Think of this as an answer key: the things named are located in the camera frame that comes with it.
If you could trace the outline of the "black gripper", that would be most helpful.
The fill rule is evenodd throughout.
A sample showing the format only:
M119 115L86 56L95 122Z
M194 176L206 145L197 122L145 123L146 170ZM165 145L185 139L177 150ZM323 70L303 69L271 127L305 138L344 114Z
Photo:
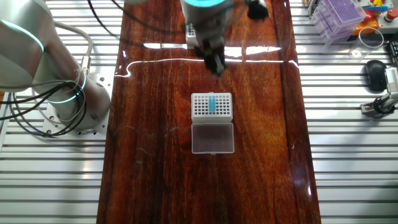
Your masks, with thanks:
M215 78L219 78L226 70L223 37L199 40L194 51L197 57L205 61L206 68Z

